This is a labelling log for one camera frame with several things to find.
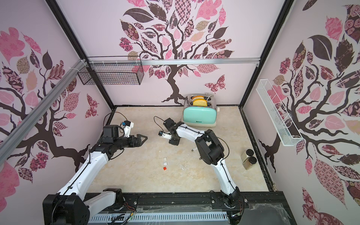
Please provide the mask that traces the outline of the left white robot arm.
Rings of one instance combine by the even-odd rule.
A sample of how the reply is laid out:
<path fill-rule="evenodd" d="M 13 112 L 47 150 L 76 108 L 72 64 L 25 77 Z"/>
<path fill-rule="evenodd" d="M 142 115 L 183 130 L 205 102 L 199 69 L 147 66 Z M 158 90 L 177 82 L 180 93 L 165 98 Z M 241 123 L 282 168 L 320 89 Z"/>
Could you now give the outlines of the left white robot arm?
<path fill-rule="evenodd" d="M 121 189 L 110 188 L 85 200 L 90 185 L 101 169 L 118 150 L 141 147 L 148 139 L 141 134 L 131 135 L 134 124 L 107 125 L 103 134 L 91 148 L 85 163 L 56 194 L 48 195 L 43 205 L 46 225 L 87 225 L 90 219 L 112 205 L 124 205 Z"/>

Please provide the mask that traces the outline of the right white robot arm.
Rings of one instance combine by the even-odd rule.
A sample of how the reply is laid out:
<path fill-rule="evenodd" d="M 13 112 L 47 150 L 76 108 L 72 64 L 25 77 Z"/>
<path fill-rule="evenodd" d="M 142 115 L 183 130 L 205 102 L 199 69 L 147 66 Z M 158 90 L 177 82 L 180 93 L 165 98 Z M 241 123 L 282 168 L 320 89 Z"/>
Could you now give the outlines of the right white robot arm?
<path fill-rule="evenodd" d="M 159 131 L 158 135 L 168 139 L 171 145 L 179 145 L 181 138 L 196 144 L 201 160 L 210 165 L 217 176 L 224 204 L 228 208 L 234 208 L 241 196 L 240 190 L 231 178 L 225 161 L 224 146 L 215 133 L 211 129 L 202 131 L 192 128 L 181 121 L 176 123 L 170 118 L 163 125 L 168 131 Z"/>

